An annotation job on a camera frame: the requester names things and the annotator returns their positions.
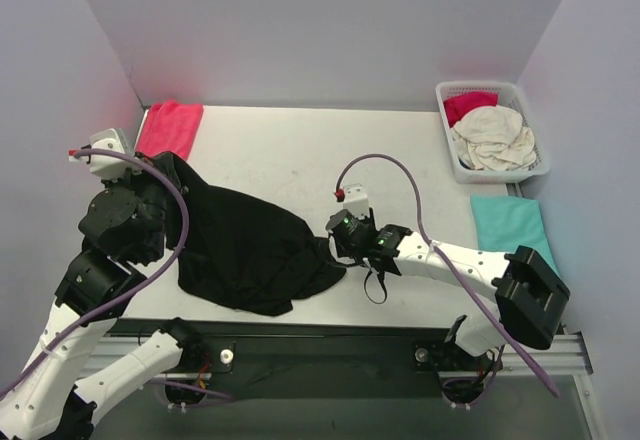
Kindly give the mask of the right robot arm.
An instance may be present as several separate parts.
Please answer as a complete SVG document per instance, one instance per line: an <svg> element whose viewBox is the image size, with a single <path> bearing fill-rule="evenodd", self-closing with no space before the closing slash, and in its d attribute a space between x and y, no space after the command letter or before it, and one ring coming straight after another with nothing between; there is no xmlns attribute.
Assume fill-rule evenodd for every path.
<svg viewBox="0 0 640 440"><path fill-rule="evenodd" d="M517 343L547 350L561 323L570 290L541 256L526 246L486 252L426 241L418 232L388 224L376 229L346 209L326 230L337 253L380 275L421 277L461 287L480 308L459 316L443 343L448 364L465 368L490 349Z"/></svg>

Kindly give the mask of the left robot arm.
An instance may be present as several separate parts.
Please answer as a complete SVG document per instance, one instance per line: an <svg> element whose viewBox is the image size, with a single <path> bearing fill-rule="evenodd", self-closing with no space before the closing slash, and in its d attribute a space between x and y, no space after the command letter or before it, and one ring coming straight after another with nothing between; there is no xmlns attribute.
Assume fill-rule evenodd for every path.
<svg viewBox="0 0 640 440"><path fill-rule="evenodd" d="M87 439L117 404L154 377L195 369L205 351L181 318L88 376L94 350L149 279L136 269L164 253L166 210L186 204L160 173L127 173L106 182L78 228L80 253L59 284L47 324L20 377L1 394L4 439Z"/></svg>

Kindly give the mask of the black t shirt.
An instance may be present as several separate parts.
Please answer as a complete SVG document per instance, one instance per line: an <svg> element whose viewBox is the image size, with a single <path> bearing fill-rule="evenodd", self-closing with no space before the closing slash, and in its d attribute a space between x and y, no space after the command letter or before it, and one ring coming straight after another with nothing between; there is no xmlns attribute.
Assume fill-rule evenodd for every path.
<svg viewBox="0 0 640 440"><path fill-rule="evenodd" d="M179 189L189 213L186 243L178 257L178 286L211 303L258 315L290 312L338 284L327 239L305 220L275 204L210 185L171 152L147 163Z"/></svg>

